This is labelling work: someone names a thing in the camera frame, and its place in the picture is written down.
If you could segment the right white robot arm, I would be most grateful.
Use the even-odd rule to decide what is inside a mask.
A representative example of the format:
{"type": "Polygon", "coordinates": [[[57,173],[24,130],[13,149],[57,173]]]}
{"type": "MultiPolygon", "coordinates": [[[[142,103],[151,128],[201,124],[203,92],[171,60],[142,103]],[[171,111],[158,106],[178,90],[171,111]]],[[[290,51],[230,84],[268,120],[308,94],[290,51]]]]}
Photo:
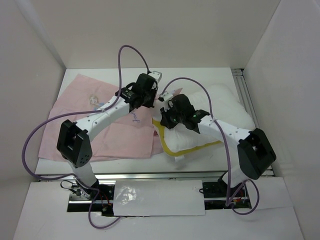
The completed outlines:
{"type": "Polygon", "coordinates": [[[224,143],[226,149],[234,148],[238,164],[231,166],[218,179],[218,190],[223,196],[235,194],[245,181],[257,180],[277,159],[265,132],[260,128],[243,129],[211,117],[210,113],[196,110],[184,94],[173,96],[166,92],[160,95],[164,105],[160,109],[160,124],[171,130],[177,125],[200,135],[213,137],[224,143]]]}

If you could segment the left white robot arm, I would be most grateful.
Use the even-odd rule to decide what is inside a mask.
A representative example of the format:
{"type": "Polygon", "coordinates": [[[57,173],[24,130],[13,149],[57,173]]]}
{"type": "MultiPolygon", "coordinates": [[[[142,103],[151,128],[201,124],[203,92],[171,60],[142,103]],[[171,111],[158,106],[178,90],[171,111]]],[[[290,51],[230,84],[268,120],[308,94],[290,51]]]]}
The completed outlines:
{"type": "Polygon", "coordinates": [[[115,93],[96,113],[75,122],[65,120],[60,127],[57,150],[66,159],[75,175],[81,194],[88,200],[97,197],[99,180],[96,178],[90,160],[93,156],[91,142],[113,122],[140,108],[152,108],[162,73],[152,71],[141,73],[115,93]]]}

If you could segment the white pillow yellow trim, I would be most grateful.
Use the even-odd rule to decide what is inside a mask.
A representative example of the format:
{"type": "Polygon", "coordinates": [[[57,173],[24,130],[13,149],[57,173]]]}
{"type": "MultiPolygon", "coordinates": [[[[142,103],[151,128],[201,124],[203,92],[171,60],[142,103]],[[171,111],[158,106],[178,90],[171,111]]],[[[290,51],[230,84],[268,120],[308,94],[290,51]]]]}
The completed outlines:
{"type": "Polygon", "coordinates": [[[239,139],[244,138],[243,132],[255,129],[239,98],[224,84],[207,86],[205,90],[188,93],[187,97],[195,110],[209,113],[197,124],[199,132],[187,129],[182,123],[172,129],[162,126],[161,108],[167,104],[154,102],[151,116],[163,149],[162,158],[177,172],[227,170],[223,143],[227,140],[231,166],[238,165],[239,139]]]}

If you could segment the pink blue printed pillowcase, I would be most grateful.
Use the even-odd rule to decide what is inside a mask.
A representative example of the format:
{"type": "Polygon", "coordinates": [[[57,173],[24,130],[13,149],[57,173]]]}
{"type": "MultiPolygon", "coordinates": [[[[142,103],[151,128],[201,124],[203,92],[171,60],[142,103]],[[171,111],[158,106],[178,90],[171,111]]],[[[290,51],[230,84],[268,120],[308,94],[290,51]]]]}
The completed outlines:
{"type": "Polygon", "coordinates": [[[162,153],[161,140],[152,123],[152,108],[129,111],[116,99],[118,86],[78,74],[54,103],[46,124],[38,156],[64,161],[57,150],[62,123],[76,123],[87,130],[91,161],[149,159],[162,153]]]}

